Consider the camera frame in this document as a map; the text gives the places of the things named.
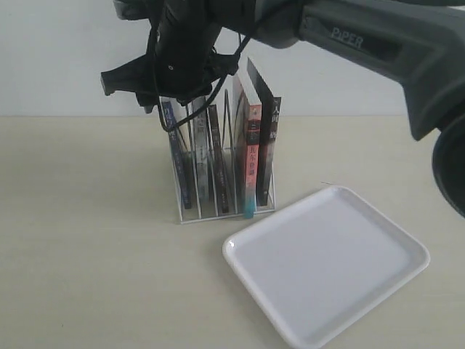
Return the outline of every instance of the table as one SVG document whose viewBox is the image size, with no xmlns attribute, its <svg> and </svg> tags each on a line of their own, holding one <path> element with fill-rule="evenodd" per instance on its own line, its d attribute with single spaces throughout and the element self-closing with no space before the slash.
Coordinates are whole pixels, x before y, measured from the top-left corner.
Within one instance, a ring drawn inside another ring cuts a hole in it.
<svg viewBox="0 0 465 349">
<path fill-rule="evenodd" d="M 283 117 L 278 208 L 332 183 L 429 249 L 430 266 L 330 342 L 462 348 L 465 220 L 406 117 Z M 178 223 L 154 117 L 0 119 L 0 348 L 286 349 L 222 257 L 263 219 Z"/>
</svg>

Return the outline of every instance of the book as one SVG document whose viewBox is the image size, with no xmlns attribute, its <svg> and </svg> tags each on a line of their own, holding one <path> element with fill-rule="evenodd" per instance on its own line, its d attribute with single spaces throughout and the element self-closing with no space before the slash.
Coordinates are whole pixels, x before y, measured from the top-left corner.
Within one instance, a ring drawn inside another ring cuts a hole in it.
<svg viewBox="0 0 465 349">
<path fill-rule="evenodd" d="M 167 127 L 172 127 L 176 124 L 173 105 L 171 104 L 170 100 L 164 100 L 161 104 L 166 125 Z M 174 130 L 169 133 L 169 146 L 171 149 L 171 156 L 174 162 L 174 168 L 176 169 L 182 205 L 185 209 L 191 209 L 192 200 L 187 181 L 187 171 L 185 168 L 186 163 L 184 160 L 184 156 L 182 155 L 182 147 L 184 145 L 183 141 L 180 139 L 178 130 Z"/>
<path fill-rule="evenodd" d="M 230 211 L 227 195 L 226 166 L 221 146 L 221 133 L 219 131 L 218 111 L 215 104 L 208 108 L 209 126 L 211 132 L 211 147 L 213 150 L 213 172 L 217 201 L 222 213 Z"/>
<path fill-rule="evenodd" d="M 197 111 L 206 102 L 205 97 L 192 102 L 193 111 Z M 207 112 L 204 111 L 193 120 L 193 141 L 195 170 L 197 171 L 198 197 L 201 203 L 210 199 L 209 185 L 209 133 L 207 130 Z"/>
<path fill-rule="evenodd" d="M 245 218 L 256 211 L 256 174 L 258 170 L 262 102 L 246 70 L 242 67 L 232 80 L 234 148 L 239 169 L 240 199 Z"/>
<path fill-rule="evenodd" d="M 258 65 L 250 57 L 247 72 L 262 101 L 262 122 L 260 126 L 259 164 L 256 174 L 256 199 L 258 205 L 267 206 L 270 193 L 273 155 L 281 109 L 281 97 L 276 97 L 265 82 Z"/>
</svg>

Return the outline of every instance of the white wall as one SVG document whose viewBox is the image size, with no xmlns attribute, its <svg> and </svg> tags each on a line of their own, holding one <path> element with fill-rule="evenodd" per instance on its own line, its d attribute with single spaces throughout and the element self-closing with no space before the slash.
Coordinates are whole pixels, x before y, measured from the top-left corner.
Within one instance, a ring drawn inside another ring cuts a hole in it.
<svg viewBox="0 0 465 349">
<path fill-rule="evenodd" d="M 0 115 L 141 115 L 133 95 L 104 96 L 100 71 L 143 54 L 148 25 L 120 21 L 111 0 L 5 1 L 0 11 Z M 236 48 L 224 31 L 221 53 Z M 284 96 L 283 115 L 405 114 L 396 83 L 309 44 L 247 51 Z"/>
</svg>

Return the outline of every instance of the piper logo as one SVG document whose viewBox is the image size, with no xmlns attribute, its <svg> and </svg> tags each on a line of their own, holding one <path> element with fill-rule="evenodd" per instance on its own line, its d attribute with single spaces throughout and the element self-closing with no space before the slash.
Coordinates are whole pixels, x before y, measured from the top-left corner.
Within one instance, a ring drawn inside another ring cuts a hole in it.
<svg viewBox="0 0 465 349">
<path fill-rule="evenodd" d="M 361 49 L 363 44 L 363 37 L 349 31 L 344 31 L 340 28 L 334 27 L 331 33 L 331 38 L 344 42 L 349 46 L 355 47 L 356 49 Z"/>
</svg>

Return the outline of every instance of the white tray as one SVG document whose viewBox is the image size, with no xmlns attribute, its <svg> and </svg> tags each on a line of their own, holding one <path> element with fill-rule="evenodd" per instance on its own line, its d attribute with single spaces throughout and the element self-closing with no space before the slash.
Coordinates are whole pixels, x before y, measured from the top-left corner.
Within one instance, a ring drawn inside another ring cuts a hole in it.
<svg viewBox="0 0 465 349">
<path fill-rule="evenodd" d="M 336 186 L 231 236 L 223 253 L 296 349 L 321 348 L 429 264 L 420 242 Z"/>
</svg>

